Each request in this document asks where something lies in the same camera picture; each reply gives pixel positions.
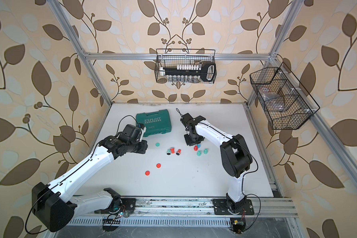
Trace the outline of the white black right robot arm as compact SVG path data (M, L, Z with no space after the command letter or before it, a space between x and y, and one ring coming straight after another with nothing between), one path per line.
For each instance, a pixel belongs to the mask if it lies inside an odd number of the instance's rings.
M224 170L231 176L229 189L226 194L226 209L229 213L240 215L247 203L244 193L244 178L247 174L258 171L257 165L249 171L253 162L257 160L250 153L244 137L240 134L231 135L211 125L203 116L196 118L189 113L182 114L179 109L180 122L185 127L185 142L188 146L199 145L204 140L209 140L220 149L221 162Z

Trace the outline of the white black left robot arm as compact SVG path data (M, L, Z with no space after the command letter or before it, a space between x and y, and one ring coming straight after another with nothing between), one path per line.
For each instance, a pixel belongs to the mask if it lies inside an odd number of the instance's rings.
M107 136L97 143L93 152L65 174L48 184L38 183L32 188L34 214L46 229L56 232L73 218L94 212L108 210L110 213L124 211L121 195L111 188L92 195L75 197L75 193L103 167L127 153L145 154L147 141L144 124L126 125L115 136Z

